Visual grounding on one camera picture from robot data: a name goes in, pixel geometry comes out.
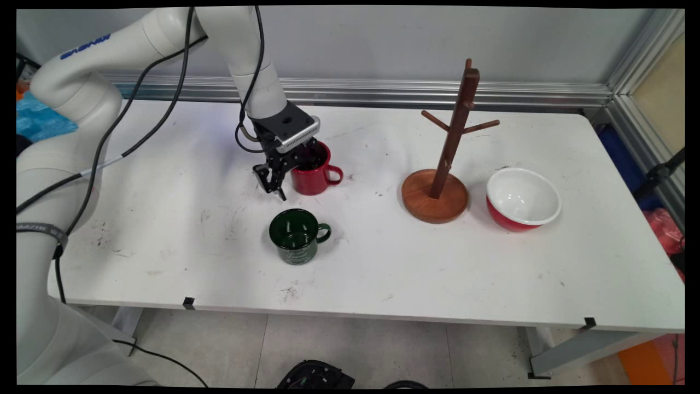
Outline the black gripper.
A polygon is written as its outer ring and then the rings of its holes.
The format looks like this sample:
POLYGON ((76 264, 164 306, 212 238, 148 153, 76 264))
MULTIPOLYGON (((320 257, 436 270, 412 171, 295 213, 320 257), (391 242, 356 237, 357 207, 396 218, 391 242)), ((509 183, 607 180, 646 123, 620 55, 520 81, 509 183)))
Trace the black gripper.
POLYGON ((329 159, 326 145, 315 139, 317 121, 255 121, 253 127, 267 157, 264 164, 253 166, 253 174, 267 194, 275 193, 283 201, 287 197, 282 184, 289 170, 316 170, 329 159))

